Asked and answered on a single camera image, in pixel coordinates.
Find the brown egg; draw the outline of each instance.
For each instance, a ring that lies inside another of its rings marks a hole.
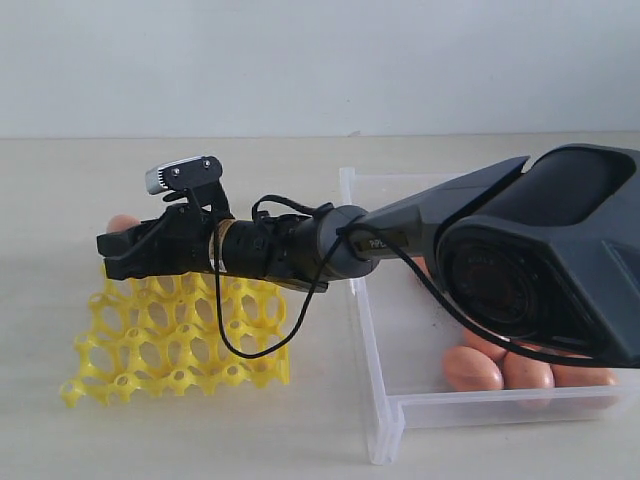
[[[551,366],[531,358],[509,352],[502,365],[504,384],[508,389],[519,388],[553,388],[555,382]],[[551,402],[550,398],[522,400],[519,404],[529,410],[544,408]]]
[[[140,220],[131,215],[116,215],[107,224],[107,233],[122,232],[140,224]]]
[[[447,382],[458,392],[502,390],[504,383],[498,366],[478,350],[456,346],[442,358]]]
[[[484,338],[473,333],[471,330],[465,328],[462,335],[464,336],[464,342],[467,346],[484,353],[494,362],[502,360],[507,353],[504,348],[496,345],[495,343],[488,342]]]
[[[557,387],[593,387],[618,385],[618,376],[610,368],[568,367],[553,365],[553,375]],[[618,401],[614,395],[593,398],[578,398],[576,403],[586,408],[604,409]]]

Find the clear plastic box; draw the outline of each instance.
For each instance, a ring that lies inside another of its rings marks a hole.
[[[361,175],[344,168],[342,200],[373,210],[453,177]],[[444,381],[441,359],[447,348],[462,343],[462,329],[402,260],[385,260],[371,275],[352,280],[349,295],[374,464],[395,461],[406,428],[606,418],[625,412],[640,397],[635,370],[616,371],[615,387],[455,392]],[[550,399],[544,409],[521,406],[540,398]],[[606,408],[589,404],[610,398],[615,401],[605,402],[611,403]]]

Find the black cable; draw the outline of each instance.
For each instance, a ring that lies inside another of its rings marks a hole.
[[[529,357],[533,360],[538,360],[544,363],[553,363],[556,365],[565,365],[571,367],[590,367],[590,368],[605,368],[610,365],[599,362],[597,360],[591,358],[576,358],[576,357],[561,357],[559,355],[550,355],[542,352],[537,352],[534,350],[530,350],[526,347],[521,347],[515,343],[505,341],[502,338],[492,335],[483,328],[477,326],[475,323],[468,320],[464,315],[460,313],[460,311],[455,308],[447,299],[440,293],[437,287],[429,280],[426,274],[422,271],[422,269],[406,254],[402,251],[402,249],[395,244],[392,240],[386,237],[380,230],[375,227],[364,225],[364,224],[352,224],[343,229],[343,238],[344,236],[356,232],[356,231],[364,231],[367,233],[371,233],[376,236],[378,240],[384,242],[387,247],[393,253],[395,253],[398,257],[400,257],[410,268],[414,271],[414,273],[418,276],[422,284],[429,290],[429,293],[433,295],[433,297],[442,305],[442,307],[460,324],[466,327],[468,330],[472,331],[479,337],[487,340],[493,344],[496,344],[505,350],[513,352],[517,355],[521,355],[524,357]]]
[[[260,203],[267,202],[267,201],[288,206],[293,210],[296,210],[304,215],[311,216],[317,210],[317,209],[313,209],[313,208],[301,205],[285,197],[281,197],[278,195],[266,195],[262,197],[258,202],[256,202],[252,208],[252,218],[254,223],[263,227],[264,227],[264,223],[262,223],[262,218],[259,215],[258,207]],[[270,353],[273,353],[276,350],[279,350],[280,348],[284,347],[287,343],[289,343],[298,333],[298,331],[300,330],[300,327],[302,327],[304,317],[311,303],[311,299],[315,294],[316,288],[318,286],[318,283],[320,281],[320,277],[322,275],[324,268],[326,267],[327,263],[331,260],[331,258],[335,254],[340,244],[342,242],[348,242],[348,236],[351,233],[356,231],[371,233],[372,235],[375,236],[376,239],[384,242],[391,251],[393,251],[400,259],[402,259],[404,263],[406,263],[411,268],[411,270],[413,270],[413,272],[417,275],[417,277],[420,279],[422,284],[427,288],[429,293],[431,293],[431,295],[438,301],[438,303],[440,303],[440,305],[442,305],[442,307],[456,321],[458,321],[462,326],[464,326],[474,334],[478,335],[480,338],[483,338],[488,342],[498,345],[509,352],[531,358],[532,360],[544,362],[544,363],[565,365],[565,366],[571,366],[571,367],[588,367],[588,368],[610,367],[609,364],[599,362],[592,358],[561,357],[559,355],[551,355],[551,354],[546,354],[539,351],[530,350],[526,347],[521,347],[520,345],[517,345],[513,342],[505,341],[496,335],[492,335],[491,333],[487,332],[485,329],[477,326],[475,323],[468,320],[462,313],[460,313],[460,311],[454,305],[448,302],[447,299],[444,297],[444,295],[442,295],[440,291],[437,289],[437,287],[433,284],[433,282],[429,280],[429,278],[422,271],[422,269],[404,251],[402,251],[402,249],[397,244],[395,244],[392,240],[387,238],[386,235],[384,235],[379,229],[372,227],[370,225],[364,225],[364,224],[358,224],[358,223],[353,223],[351,225],[343,227],[336,232],[338,234],[337,239],[334,241],[331,248],[323,257],[322,261],[320,262],[320,265],[318,266],[318,269],[313,278],[313,281],[311,282],[311,286],[309,288],[307,296],[305,297],[305,301],[302,305],[302,309],[300,311],[298,319],[294,327],[291,329],[291,332],[283,340],[281,340],[277,344],[261,352],[244,353],[236,349],[231,344],[224,330],[224,320],[222,316],[222,300],[220,296],[220,273],[219,273],[220,272],[220,238],[218,233],[217,221],[214,220],[213,255],[214,255],[214,267],[215,267],[214,270],[215,270],[215,283],[216,283],[216,307],[218,309],[218,328],[220,330],[220,336],[222,338],[222,342],[229,349],[229,351],[231,351],[231,353],[233,353],[238,357],[250,360],[250,359],[256,359],[256,358],[269,355]]]
[[[261,351],[261,352],[257,352],[257,353],[244,353],[241,352],[240,350],[236,349],[231,342],[229,341],[229,338],[227,337],[227,334],[225,333],[224,330],[224,320],[222,318],[222,300],[221,300],[221,295],[220,295],[220,236],[218,233],[218,225],[217,225],[217,221],[214,220],[214,228],[213,228],[213,261],[214,261],[214,276],[215,276],[215,283],[216,283],[216,308],[218,310],[218,329],[220,330],[220,337],[222,339],[222,343],[224,343],[224,345],[229,349],[229,351],[231,353],[233,353],[234,355],[240,357],[240,358],[244,358],[247,360],[253,360],[256,358],[261,358],[264,357],[266,355],[269,355],[270,353],[275,352],[276,350],[279,350],[280,348],[284,347],[287,343],[289,343],[291,340],[293,340],[293,337],[295,337],[295,335],[298,333],[298,330],[300,330],[300,327],[302,327],[302,322],[304,321],[304,317],[307,314],[307,309],[309,308],[309,305],[311,304],[311,299],[313,297],[313,295],[315,294],[316,288],[318,287],[318,283],[320,282],[320,277],[322,275],[322,272],[324,270],[324,268],[326,267],[327,263],[329,262],[329,260],[331,260],[331,257],[333,257],[334,253],[336,252],[336,250],[338,249],[338,247],[340,246],[340,244],[342,243],[343,239],[341,237],[338,237],[333,244],[331,245],[331,248],[327,251],[326,255],[323,257],[322,261],[320,262],[320,265],[318,267],[318,270],[316,272],[316,275],[314,276],[312,282],[311,282],[311,286],[309,288],[309,291],[307,293],[307,296],[304,300],[304,303],[302,304],[302,309],[300,310],[300,314],[298,316],[298,320],[296,321],[295,325],[293,326],[293,328],[291,329],[291,332],[289,332],[289,334],[282,339],[280,342],[276,343],[275,345]]]

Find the yellow egg tray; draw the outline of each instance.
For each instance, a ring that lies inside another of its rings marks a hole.
[[[74,340],[79,368],[60,388],[68,407],[85,395],[110,405],[128,403],[137,390],[182,396],[197,386],[211,395],[222,383],[289,384],[286,345],[246,360],[222,343],[212,275],[104,281],[104,290],[89,299],[91,328]],[[284,337],[280,287],[232,277],[221,277],[220,287],[225,333],[236,349],[256,352]]]

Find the black robotic arm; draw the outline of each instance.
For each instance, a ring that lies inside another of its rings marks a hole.
[[[509,351],[565,365],[640,367],[640,226],[633,222],[640,153],[567,145],[525,171],[527,160],[496,163],[372,212],[268,195],[251,220],[238,220],[220,162],[190,158],[147,172],[150,194],[169,192],[165,213],[99,236],[98,250],[113,279],[201,272],[307,292],[280,344],[245,354],[225,342],[245,358],[290,341],[311,296],[331,282],[401,258],[456,320]],[[264,202],[294,213],[272,217],[260,209]],[[413,262],[418,256],[430,278]]]

